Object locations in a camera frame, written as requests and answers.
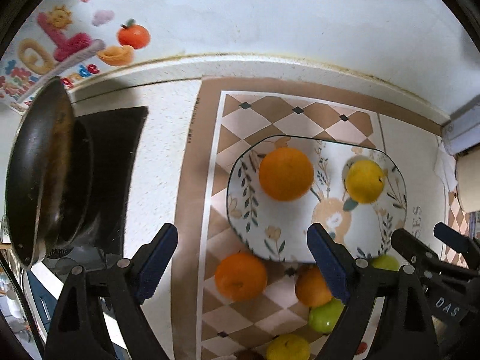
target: yellow lemon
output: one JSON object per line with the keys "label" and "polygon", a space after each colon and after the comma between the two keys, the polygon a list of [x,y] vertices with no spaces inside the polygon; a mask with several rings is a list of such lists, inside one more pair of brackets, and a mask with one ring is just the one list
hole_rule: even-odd
{"label": "yellow lemon", "polygon": [[267,348],[267,360],[308,360],[310,345],[294,334],[284,334],[273,340]]}
{"label": "yellow lemon", "polygon": [[371,160],[355,162],[346,174],[346,191],[353,200],[361,204],[375,202],[384,186],[385,174],[382,168]]}
{"label": "yellow lemon", "polygon": [[371,261],[371,265],[375,268],[387,269],[387,271],[398,271],[400,269],[400,264],[397,259],[387,254],[374,258]]}

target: floral plate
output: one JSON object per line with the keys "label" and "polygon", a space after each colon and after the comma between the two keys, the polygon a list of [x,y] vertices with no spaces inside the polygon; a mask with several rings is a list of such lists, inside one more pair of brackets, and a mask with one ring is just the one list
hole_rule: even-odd
{"label": "floral plate", "polygon": [[[308,156],[315,179],[301,198],[279,202],[258,180],[263,157],[278,147],[294,147]],[[357,159],[375,161],[385,173],[385,188],[372,204],[358,204],[344,186],[346,168]],[[371,258],[391,249],[393,231],[407,217],[405,181],[397,166],[379,150],[295,136],[272,136],[244,152],[233,165],[227,190],[227,215],[233,230],[252,253],[264,259],[312,263],[306,231],[321,223],[355,258]]]}

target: blue gripper pad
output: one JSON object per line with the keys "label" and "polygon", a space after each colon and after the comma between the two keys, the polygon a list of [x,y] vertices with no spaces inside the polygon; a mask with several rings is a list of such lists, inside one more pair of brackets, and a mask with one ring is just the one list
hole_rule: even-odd
{"label": "blue gripper pad", "polygon": [[177,228],[165,223],[152,242],[135,253],[130,280],[138,304],[153,297],[177,243]]}
{"label": "blue gripper pad", "polygon": [[316,225],[311,225],[307,231],[307,245],[310,252],[322,272],[328,288],[332,295],[340,299],[343,304],[347,304],[350,299],[350,292],[347,289],[347,273],[333,254],[330,246],[325,241],[319,231],[323,231],[328,239],[331,240],[327,232],[321,228],[318,229]]}
{"label": "blue gripper pad", "polygon": [[433,228],[433,235],[441,242],[447,244],[457,253],[466,254],[469,249],[469,240],[460,233],[457,233],[445,223],[437,223]]}

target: stove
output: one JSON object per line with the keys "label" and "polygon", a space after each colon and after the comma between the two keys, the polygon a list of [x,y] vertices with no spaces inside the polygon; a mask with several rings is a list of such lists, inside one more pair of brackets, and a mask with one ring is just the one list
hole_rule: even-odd
{"label": "stove", "polygon": [[147,107],[75,119],[61,232],[43,263],[61,281],[76,265],[110,268],[123,257],[131,172]]}

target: orange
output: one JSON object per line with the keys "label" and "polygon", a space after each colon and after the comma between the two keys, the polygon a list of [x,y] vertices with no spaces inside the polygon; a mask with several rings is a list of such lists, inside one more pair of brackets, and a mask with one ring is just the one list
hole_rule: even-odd
{"label": "orange", "polygon": [[314,167],[300,150],[280,147],[262,160],[258,179],[268,196],[288,202],[298,199],[310,189],[314,181]]}
{"label": "orange", "polygon": [[215,284],[221,295],[234,302],[253,299],[267,287],[267,270],[251,254],[232,254],[217,266]]}
{"label": "orange", "polygon": [[150,33],[143,27],[135,24],[134,19],[130,19],[117,32],[118,42],[122,46],[132,46],[134,49],[141,49],[150,43]]}
{"label": "orange", "polygon": [[323,306],[332,300],[332,293],[317,266],[306,270],[298,277],[295,295],[308,307]]}

